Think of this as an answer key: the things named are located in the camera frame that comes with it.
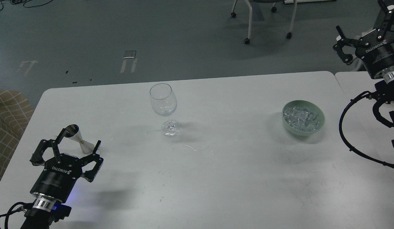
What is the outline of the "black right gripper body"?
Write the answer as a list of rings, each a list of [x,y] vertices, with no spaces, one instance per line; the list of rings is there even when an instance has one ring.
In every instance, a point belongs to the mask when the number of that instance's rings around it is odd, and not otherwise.
[[[386,69],[394,69],[394,31],[386,32],[381,41],[376,40],[377,35],[378,31],[373,29],[361,36],[360,42],[368,43],[369,46],[356,48],[356,57],[361,60],[372,79],[382,79]]]

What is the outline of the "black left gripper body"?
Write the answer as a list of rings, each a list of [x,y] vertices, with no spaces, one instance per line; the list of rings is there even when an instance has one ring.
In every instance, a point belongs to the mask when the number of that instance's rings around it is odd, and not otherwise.
[[[66,203],[77,179],[82,175],[81,160],[76,156],[61,154],[60,161],[51,158],[44,163],[43,171],[30,190],[38,197],[43,194],[60,203]]]

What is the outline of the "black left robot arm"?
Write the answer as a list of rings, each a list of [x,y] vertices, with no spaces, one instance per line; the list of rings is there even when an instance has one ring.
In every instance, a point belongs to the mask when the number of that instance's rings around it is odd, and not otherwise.
[[[61,153],[59,144],[63,138],[78,142],[84,157]],[[63,128],[56,139],[41,140],[30,158],[32,165],[43,166],[30,190],[35,200],[32,203],[17,202],[0,215],[0,220],[4,218],[4,228],[9,227],[9,217],[17,212],[24,212],[22,229],[48,229],[52,223],[68,217],[71,207],[65,203],[76,181],[79,178],[94,181],[103,164],[100,145],[100,140],[96,144],[85,141],[76,124]]]

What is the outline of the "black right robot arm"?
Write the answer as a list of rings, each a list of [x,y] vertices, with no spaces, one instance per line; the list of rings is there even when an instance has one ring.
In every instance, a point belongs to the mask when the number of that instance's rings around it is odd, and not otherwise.
[[[394,0],[378,0],[379,13],[374,25],[366,32],[354,38],[345,37],[339,26],[337,42],[333,46],[335,53],[347,65],[356,67],[351,73],[362,72],[374,83],[374,92],[365,91],[352,99],[341,114],[339,133],[349,150],[357,155],[386,166],[394,182],[394,164],[383,161],[384,153],[394,150]],[[374,101],[369,116],[374,121],[363,120],[366,129],[380,159],[373,158],[350,144],[345,138],[342,126],[349,109],[362,99]]]

